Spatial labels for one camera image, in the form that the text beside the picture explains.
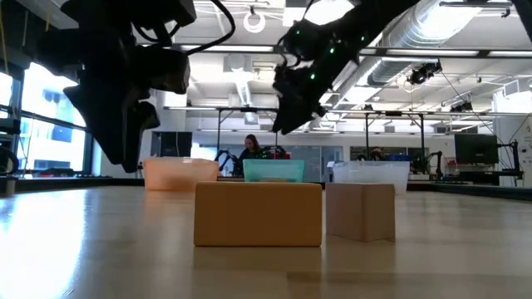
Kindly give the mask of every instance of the dark hair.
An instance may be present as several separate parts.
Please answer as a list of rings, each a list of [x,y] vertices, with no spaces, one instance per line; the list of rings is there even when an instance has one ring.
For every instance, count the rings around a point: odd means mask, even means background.
[[[255,135],[253,134],[249,134],[246,136],[246,140],[251,140],[251,142],[253,142],[253,150],[258,152],[260,151],[260,146],[259,146],[259,142],[257,141],[257,137],[255,137]]]

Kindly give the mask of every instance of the brown cardboard box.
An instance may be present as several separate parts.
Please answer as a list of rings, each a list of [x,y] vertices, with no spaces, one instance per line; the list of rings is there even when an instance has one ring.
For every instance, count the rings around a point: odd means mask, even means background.
[[[327,184],[327,234],[371,242],[396,235],[393,184]]]
[[[201,182],[196,246],[316,246],[322,243],[319,184]]]

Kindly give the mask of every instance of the window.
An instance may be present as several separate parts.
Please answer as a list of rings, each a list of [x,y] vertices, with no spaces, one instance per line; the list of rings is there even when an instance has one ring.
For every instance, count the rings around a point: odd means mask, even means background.
[[[84,131],[23,117],[20,138],[17,150],[20,169],[83,170]]]
[[[63,76],[54,76],[43,66],[32,63],[24,76],[22,110],[85,126],[80,113],[63,93],[65,87],[75,85],[77,83],[74,81]]]
[[[0,72],[0,104],[9,105],[12,95],[13,78]]]

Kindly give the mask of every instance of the woman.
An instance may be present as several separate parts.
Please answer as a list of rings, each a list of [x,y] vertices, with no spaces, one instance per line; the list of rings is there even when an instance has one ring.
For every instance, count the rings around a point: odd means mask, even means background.
[[[240,161],[244,159],[257,159],[259,157],[260,146],[255,135],[247,135],[244,141],[244,145],[246,146],[246,149],[244,149],[242,154],[240,154]]]

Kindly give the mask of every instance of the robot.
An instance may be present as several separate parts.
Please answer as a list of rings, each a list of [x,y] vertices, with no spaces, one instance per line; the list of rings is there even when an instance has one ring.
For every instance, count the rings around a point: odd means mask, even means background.
[[[211,1],[229,19],[231,30],[188,52],[173,49],[171,38],[195,21],[192,0],[69,0],[61,10],[79,28],[47,32],[37,45],[36,59],[48,70],[61,76],[74,73],[79,79],[79,86],[66,88],[65,94],[107,158],[126,172],[136,172],[142,132],[160,125],[154,106],[142,101],[150,97],[150,89],[186,93],[188,56],[226,41],[235,31],[230,12],[219,0]],[[279,53],[294,56],[297,62],[289,66],[285,58],[275,70],[279,109],[273,132],[286,135],[316,115],[325,115],[319,98],[343,67],[358,62],[360,50],[418,2],[362,0],[342,18],[322,26],[305,19],[295,22],[278,41]],[[512,3],[532,39],[532,0]],[[165,24],[170,21],[177,25],[168,32]],[[153,44],[138,45],[131,25]],[[144,29],[154,30],[157,38],[148,37]],[[300,67],[301,61],[312,64]]]

